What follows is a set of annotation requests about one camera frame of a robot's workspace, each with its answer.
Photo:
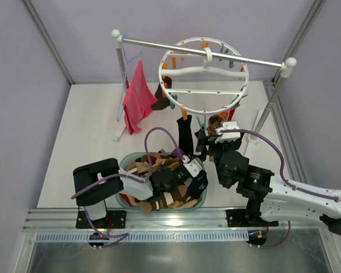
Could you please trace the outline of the black sock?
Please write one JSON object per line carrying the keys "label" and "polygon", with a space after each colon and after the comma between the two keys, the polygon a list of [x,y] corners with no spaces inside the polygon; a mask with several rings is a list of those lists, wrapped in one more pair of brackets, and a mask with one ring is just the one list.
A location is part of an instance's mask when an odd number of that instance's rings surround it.
{"label": "black sock", "polygon": [[196,152],[199,153],[197,158],[204,162],[209,155],[208,146],[210,137],[206,135],[205,129],[202,127],[194,133],[197,138]]}
{"label": "black sock", "polygon": [[186,155],[191,155],[194,152],[191,122],[192,122],[191,115],[187,115],[187,119],[181,117],[177,120],[178,146]]}

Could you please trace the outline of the tan argyle sock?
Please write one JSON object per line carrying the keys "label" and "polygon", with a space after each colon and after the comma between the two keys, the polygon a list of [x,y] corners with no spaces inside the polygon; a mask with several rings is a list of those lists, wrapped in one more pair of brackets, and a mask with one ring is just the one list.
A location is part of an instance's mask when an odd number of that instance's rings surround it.
{"label": "tan argyle sock", "polygon": [[208,120],[208,126],[206,128],[208,136],[216,135],[216,129],[222,126],[224,118],[219,115],[212,115]]}

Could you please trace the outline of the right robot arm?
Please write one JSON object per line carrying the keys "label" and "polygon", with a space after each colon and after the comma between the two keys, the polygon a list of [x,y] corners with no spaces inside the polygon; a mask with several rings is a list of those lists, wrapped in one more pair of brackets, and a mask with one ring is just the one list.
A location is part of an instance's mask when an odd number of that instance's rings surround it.
{"label": "right robot arm", "polygon": [[[280,158],[280,170],[253,166],[238,151],[244,134],[252,135],[271,146]],[[341,189],[307,185],[284,176],[282,152],[265,136],[245,129],[222,129],[207,136],[196,133],[197,149],[208,151],[213,158],[219,184],[247,198],[245,218],[251,226],[276,221],[321,222],[328,230],[341,235]]]}

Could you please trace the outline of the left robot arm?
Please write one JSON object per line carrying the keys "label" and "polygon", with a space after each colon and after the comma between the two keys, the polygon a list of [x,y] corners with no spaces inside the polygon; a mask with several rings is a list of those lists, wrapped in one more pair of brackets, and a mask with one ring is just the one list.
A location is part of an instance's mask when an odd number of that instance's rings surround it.
{"label": "left robot arm", "polygon": [[121,194],[144,213],[162,209],[188,209],[197,204],[190,193],[193,177],[178,158],[138,158],[127,168],[114,158],[73,171],[77,206],[89,224],[111,226],[106,199]]}

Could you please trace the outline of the white round sock hanger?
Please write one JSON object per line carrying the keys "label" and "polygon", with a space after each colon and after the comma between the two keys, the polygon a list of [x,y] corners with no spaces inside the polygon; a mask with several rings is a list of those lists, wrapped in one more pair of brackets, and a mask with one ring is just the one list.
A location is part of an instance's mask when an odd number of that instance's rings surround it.
{"label": "white round sock hanger", "polygon": [[[172,68],[186,68],[201,66],[203,60],[201,58],[171,58],[168,57],[165,61],[165,66],[168,69]],[[230,62],[227,60],[215,59],[211,64],[212,67],[217,67],[225,70],[240,71],[241,63]],[[221,90],[221,91],[240,91],[244,85],[244,81],[238,78],[229,78],[226,76],[211,74],[211,73],[197,73],[182,76],[168,76],[172,79],[171,89],[201,89],[201,90]],[[172,96],[177,102],[196,110],[217,110],[234,100],[231,95],[207,95],[207,94],[175,94]]]}

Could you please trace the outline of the navy sock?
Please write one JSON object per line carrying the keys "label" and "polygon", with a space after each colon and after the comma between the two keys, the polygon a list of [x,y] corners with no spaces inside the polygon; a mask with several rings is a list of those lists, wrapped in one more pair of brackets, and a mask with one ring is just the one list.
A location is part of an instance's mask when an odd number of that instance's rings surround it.
{"label": "navy sock", "polygon": [[201,170],[197,177],[192,179],[192,182],[188,186],[188,194],[192,198],[199,198],[208,186],[207,173]]}

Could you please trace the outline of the red sock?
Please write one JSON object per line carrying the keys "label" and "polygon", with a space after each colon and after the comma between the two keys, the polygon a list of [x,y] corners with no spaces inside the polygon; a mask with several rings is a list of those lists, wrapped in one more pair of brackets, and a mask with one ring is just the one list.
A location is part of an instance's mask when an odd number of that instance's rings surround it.
{"label": "red sock", "polygon": [[235,110],[239,107],[240,105],[235,105],[232,109],[230,109],[229,114],[228,114],[228,121],[231,121],[234,114],[235,114]]}

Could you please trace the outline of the teal laundry basket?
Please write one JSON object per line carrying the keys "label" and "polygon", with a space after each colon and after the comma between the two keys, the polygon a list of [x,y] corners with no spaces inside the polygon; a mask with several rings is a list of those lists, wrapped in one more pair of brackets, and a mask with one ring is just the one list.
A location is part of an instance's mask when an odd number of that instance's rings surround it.
{"label": "teal laundry basket", "polygon": [[[173,210],[182,210],[182,211],[185,211],[185,212],[191,212],[191,211],[195,211],[197,210],[198,208],[201,207],[201,205],[205,202],[206,200],[206,194],[207,194],[207,189],[205,189],[205,191],[201,194],[201,198],[202,201],[197,204],[196,206],[194,206],[193,208],[189,208],[189,209],[173,209]],[[160,196],[156,196],[156,197],[152,197],[150,198],[150,201],[157,201],[159,199],[161,199],[161,197],[163,196],[163,194],[161,194]],[[141,210],[139,207],[138,207],[138,203],[135,198],[131,197],[130,195],[123,195],[123,194],[120,194],[120,193],[117,193],[115,195],[115,198],[118,202],[119,205],[121,205],[123,208],[126,208],[126,209],[131,209],[131,210]],[[168,210],[171,210],[171,209],[161,209],[159,210],[160,212],[166,212]]]}

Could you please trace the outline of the brown striped sock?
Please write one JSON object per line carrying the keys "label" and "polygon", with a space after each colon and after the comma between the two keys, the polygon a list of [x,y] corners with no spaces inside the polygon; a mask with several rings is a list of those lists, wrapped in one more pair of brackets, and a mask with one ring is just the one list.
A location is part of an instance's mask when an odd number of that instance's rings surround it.
{"label": "brown striped sock", "polygon": [[201,201],[201,198],[193,198],[188,194],[187,186],[179,186],[171,192],[164,192],[161,199],[157,201],[140,201],[138,207],[144,213],[150,213],[161,209],[189,209]]}

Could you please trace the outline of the pink cloth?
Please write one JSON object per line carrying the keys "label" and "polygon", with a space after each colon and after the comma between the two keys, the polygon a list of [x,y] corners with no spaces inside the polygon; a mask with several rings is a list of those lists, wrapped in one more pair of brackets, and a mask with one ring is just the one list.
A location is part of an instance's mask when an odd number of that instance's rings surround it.
{"label": "pink cloth", "polygon": [[156,101],[147,85],[143,62],[139,60],[123,101],[124,121],[130,135],[142,130],[138,123],[153,112],[151,106]]}

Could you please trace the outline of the white clothes rack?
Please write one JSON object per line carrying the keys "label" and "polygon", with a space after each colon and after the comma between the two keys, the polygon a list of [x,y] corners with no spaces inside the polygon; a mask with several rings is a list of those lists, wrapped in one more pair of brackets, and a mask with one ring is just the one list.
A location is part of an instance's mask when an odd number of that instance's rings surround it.
{"label": "white clothes rack", "polygon": [[[247,68],[247,64],[256,64],[263,65],[268,67],[274,67],[279,69],[280,76],[283,79],[286,79],[290,76],[293,68],[297,64],[297,60],[293,57],[287,58],[282,63],[272,63],[261,60],[254,60],[246,57],[242,57],[239,52],[237,52],[232,46],[213,38],[204,38],[204,37],[196,37],[196,38],[188,38],[180,41],[175,45],[166,45],[154,42],[147,42],[139,39],[127,38],[120,33],[119,30],[112,30],[111,36],[115,40],[116,49],[119,54],[124,54],[123,45],[133,44],[136,46],[143,46],[149,48],[157,48],[164,49],[166,53],[161,59],[158,68],[158,77],[159,80],[162,79],[163,76],[182,76],[188,74],[197,74],[197,73],[211,73],[221,76],[226,76],[229,78],[238,78],[244,81],[244,85],[242,86],[240,91],[221,91],[221,90],[201,90],[201,89],[169,89],[166,88],[164,84],[161,84],[161,90],[164,92],[166,98],[170,99],[170,102],[179,107],[182,111],[186,111],[192,114],[197,115],[213,115],[220,114],[225,111],[230,110],[242,99],[242,96],[245,95],[248,82],[249,82],[249,71]],[[186,67],[186,68],[172,68],[168,69],[165,66],[165,61],[168,57],[171,58],[201,58],[203,60],[203,64],[201,66],[196,67]],[[225,70],[217,67],[212,67],[210,64],[215,59],[227,60],[230,62],[238,62],[241,63],[240,71],[231,71]],[[217,110],[196,110],[185,106],[177,102],[174,98],[172,98],[175,94],[207,94],[207,95],[231,95],[234,96],[234,100],[230,102],[228,105],[217,109]]]}

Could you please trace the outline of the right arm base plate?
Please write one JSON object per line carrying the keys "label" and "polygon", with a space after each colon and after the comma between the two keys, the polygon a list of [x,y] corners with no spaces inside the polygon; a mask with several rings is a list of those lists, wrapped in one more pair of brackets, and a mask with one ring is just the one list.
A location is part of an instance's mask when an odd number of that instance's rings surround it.
{"label": "right arm base plate", "polygon": [[227,209],[226,221],[230,228],[246,228],[246,227],[276,227],[278,221],[268,222],[263,220],[259,215],[247,216],[246,209]]}

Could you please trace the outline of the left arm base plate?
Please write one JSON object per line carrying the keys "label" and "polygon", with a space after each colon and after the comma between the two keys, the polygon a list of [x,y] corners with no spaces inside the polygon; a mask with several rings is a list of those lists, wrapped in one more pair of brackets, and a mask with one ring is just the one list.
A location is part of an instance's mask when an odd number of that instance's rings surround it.
{"label": "left arm base plate", "polygon": [[[124,229],[126,225],[125,210],[108,210],[104,218],[92,220],[92,224],[97,229]],[[88,222],[85,211],[79,211],[76,219],[76,229],[90,229],[92,226]]]}

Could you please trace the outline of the aluminium rail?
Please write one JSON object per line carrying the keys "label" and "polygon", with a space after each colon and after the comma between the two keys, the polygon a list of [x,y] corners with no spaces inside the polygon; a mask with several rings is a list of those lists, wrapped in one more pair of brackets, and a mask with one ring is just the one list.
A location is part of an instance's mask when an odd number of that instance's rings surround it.
{"label": "aluminium rail", "polygon": [[[245,229],[247,227],[228,227],[227,209],[244,208],[199,208],[195,211],[168,210],[166,212],[143,213],[140,210],[125,210],[126,230],[176,230],[176,229]],[[30,209],[24,222],[23,231],[64,231],[76,229],[78,209]]]}

